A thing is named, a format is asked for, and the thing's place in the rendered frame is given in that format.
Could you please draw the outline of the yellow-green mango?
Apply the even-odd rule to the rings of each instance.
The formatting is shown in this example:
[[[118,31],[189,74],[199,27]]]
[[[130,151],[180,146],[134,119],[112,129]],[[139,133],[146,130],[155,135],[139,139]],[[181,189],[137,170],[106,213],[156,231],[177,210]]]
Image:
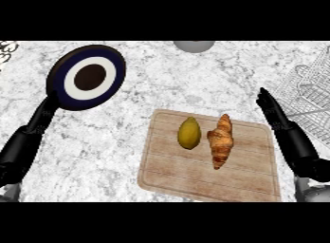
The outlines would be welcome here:
[[[193,117],[189,117],[178,128],[178,144],[184,149],[192,150],[201,143],[202,130]]]

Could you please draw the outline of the golden brown croissant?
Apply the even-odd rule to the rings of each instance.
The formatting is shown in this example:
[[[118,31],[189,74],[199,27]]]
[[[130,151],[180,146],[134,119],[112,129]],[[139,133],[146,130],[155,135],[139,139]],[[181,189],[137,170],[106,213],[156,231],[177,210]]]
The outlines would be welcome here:
[[[233,123],[230,116],[224,114],[214,130],[206,132],[209,150],[212,155],[212,167],[218,170],[227,162],[233,147]]]

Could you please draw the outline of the grey round object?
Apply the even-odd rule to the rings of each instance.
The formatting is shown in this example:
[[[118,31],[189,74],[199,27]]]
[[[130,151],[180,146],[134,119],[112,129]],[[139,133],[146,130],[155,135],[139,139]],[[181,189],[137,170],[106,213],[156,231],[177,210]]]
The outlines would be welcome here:
[[[174,41],[180,50],[189,53],[202,53],[214,46],[214,41]]]

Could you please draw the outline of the wooden cutting board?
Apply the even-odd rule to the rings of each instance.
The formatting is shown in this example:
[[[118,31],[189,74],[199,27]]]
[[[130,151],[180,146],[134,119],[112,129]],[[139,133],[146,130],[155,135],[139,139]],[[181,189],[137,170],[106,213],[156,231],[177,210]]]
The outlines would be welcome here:
[[[280,188],[271,130],[267,125],[233,121],[235,148],[221,168],[212,167],[208,140],[195,149],[178,145],[178,127],[193,117],[202,131],[218,119],[167,109],[152,113],[137,182],[158,193],[202,201],[279,201]]]

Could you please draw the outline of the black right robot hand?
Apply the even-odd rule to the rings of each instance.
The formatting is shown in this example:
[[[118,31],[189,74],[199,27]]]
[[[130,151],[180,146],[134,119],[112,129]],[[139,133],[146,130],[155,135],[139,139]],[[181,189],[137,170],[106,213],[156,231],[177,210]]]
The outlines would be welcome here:
[[[270,92],[261,88],[257,104],[274,132],[282,154],[292,172],[301,178],[330,181],[330,160],[322,159],[313,142],[298,123],[288,118]]]

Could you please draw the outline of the navy and white plate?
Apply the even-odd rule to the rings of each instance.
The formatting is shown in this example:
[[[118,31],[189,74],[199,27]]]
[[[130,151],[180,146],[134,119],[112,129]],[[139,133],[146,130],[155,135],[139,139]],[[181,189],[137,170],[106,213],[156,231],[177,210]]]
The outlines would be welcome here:
[[[124,77],[125,61],[119,51],[105,45],[88,45],[56,62],[46,79],[46,93],[57,93],[63,109],[86,110],[112,98]]]

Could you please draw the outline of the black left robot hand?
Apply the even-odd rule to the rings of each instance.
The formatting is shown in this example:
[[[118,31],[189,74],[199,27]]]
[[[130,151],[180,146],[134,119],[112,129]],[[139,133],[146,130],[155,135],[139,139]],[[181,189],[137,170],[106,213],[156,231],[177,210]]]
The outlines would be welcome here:
[[[41,145],[41,137],[60,107],[57,93],[41,102],[32,118],[13,132],[0,152],[0,188],[22,181]]]

